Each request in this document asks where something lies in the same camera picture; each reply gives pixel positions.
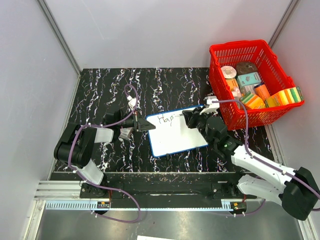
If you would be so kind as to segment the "blue framed whiteboard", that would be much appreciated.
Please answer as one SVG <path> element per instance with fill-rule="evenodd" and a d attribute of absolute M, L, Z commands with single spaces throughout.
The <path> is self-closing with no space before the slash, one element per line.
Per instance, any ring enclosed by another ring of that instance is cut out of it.
<path fill-rule="evenodd" d="M 185 123 L 183 111 L 192 111 L 196 107 L 185 107 L 146 117 L 146 120 L 155 126 L 155 129 L 148 131 L 153 157 L 159 158 L 208 146 L 199 131 L 188 128 Z"/>

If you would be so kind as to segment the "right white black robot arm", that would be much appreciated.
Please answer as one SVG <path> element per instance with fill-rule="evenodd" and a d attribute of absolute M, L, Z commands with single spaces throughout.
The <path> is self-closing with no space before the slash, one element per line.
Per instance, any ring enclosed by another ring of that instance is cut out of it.
<path fill-rule="evenodd" d="M 220 117 L 204 110 L 204 107 L 184 110 L 186 126 L 197 129 L 220 160 L 230 160 L 233 165 L 256 175 L 244 174 L 229 183 L 228 194 L 233 198 L 243 194 L 263 198 L 282 206 L 293 218 L 305 221 L 320 199 L 320 189 L 312 173 L 304 167 L 294 169 L 277 164 L 252 151 L 228 134 Z"/>

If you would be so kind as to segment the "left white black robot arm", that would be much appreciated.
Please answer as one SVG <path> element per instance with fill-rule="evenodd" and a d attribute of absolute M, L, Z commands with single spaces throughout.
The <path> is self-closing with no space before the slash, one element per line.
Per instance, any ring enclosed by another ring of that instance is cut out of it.
<path fill-rule="evenodd" d="M 106 196 L 109 189 L 107 177 L 92 160 L 94 145 L 114 143 L 119 138 L 124 139 L 125 133 L 144 132 L 156 128 L 137 111 L 124 113 L 122 109 L 107 113 L 102 125 L 108 127 L 88 126 L 80 130 L 80 124 L 69 122 L 53 152 L 57 161 L 71 166 L 86 181 L 93 183 L 90 190 L 98 198 Z"/>

